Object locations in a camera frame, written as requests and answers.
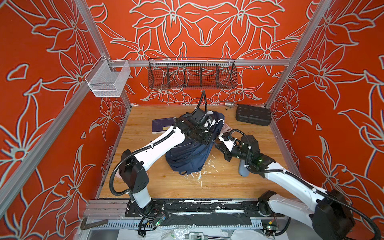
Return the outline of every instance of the navy blue backpack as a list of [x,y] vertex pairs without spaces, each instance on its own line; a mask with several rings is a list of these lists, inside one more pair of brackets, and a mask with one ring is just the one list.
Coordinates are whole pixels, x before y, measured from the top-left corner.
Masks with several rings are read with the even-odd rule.
[[[224,125],[224,115],[213,112],[210,116],[216,120],[216,123],[210,129],[213,132],[214,139],[216,139]],[[214,144],[214,142],[211,142],[204,145],[195,140],[186,139],[166,153],[166,160],[172,170],[179,172],[181,175],[199,172],[203,168]]]

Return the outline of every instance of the black case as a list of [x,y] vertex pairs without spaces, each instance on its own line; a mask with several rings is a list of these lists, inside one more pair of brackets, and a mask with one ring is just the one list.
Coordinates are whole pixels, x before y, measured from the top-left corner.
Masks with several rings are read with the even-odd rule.
[[241,104],[237,106],[236,120],[261,126],[268,126],[272,121],[271,111],[267,108]]

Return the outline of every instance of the wooden tabletop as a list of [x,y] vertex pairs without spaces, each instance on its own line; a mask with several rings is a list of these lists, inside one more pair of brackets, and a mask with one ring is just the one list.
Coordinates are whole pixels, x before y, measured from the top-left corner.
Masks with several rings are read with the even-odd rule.
[[[209,106],[208,110],[218,111],[225,116],[225,123],[231,128],[237,128],[245,134],[251,134],[259,141],[262,153],[272,157],[283,167],[286,163],[275,141],[270,127],[239,122],[235,119],[236,107],[225,110],[224,106]],[[138,106],[133,107],[125,126],[120,143],[117,147],[113,162],[108,172],[100,198],[117,198],[109,191],[109,178],[121,154],[130,149],[134,151],[154,140],[160,134],[152,134],[152,120],[181,116],[192,112],[194,106]],[[238,173],[239,160],[227,162],[223,154],[215,147],[205,162],[201,172],[190,175],[180,175],[168,165],[165,155],[159,158],[148,170],[148,192],[152,198],[236,198],[255,199],[267,190],[272,190],[287,198],[296,198],[288,191],[272,181],[259,175],[249,174],[242,177]],[[115,177],[114,187],[119,192],[127,188],[122,179]]]

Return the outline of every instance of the white wire basket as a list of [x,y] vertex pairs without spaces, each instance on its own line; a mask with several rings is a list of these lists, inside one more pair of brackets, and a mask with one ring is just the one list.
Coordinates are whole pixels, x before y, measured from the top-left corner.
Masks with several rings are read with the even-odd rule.
[[85,77],[96,97],[119,97],[131,73],[128,61],[125,61],[120,71],[110,67],[109,62],[102,55]]

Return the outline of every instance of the red floral wallpaper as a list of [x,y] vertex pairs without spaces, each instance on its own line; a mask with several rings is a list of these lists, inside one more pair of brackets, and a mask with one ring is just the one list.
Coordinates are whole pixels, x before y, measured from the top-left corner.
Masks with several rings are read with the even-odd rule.
[[[384,3],[333,1],[272,106],[302,177],[384,235]],[[353,237],[372,234],[360,216]]]
[[[289,58],[319,0],[87,0],[114,60],[200,56]],[[238,67],[235,89],[207,91],[210,104],[263,104],[283,66]],[[194,90],[151,90],[147,70],[132,68],[126,92],[141,105],[190,104]]]
[[89,92],[0,220],[0,238],[72,239],[127,109]]
[[[100,57],[73,0],[0,3],[0,187]],[[1,239],[70,238],[95,197],[127,109],[85,97],[0,220]]]

